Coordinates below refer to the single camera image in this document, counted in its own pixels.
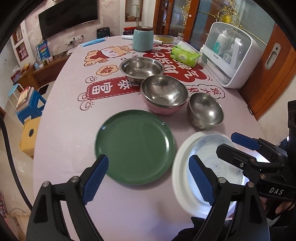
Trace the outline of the person's right hand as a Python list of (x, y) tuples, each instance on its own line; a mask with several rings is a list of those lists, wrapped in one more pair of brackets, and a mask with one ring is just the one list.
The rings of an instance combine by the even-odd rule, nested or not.
[(294, 208), (294, 206), (295, 206), (294, 202), (283, 202), (277, 207), (275, 213), (281, 214), (282, 212), (284, 212), (286, 210), (290, 210), (290, 209)]

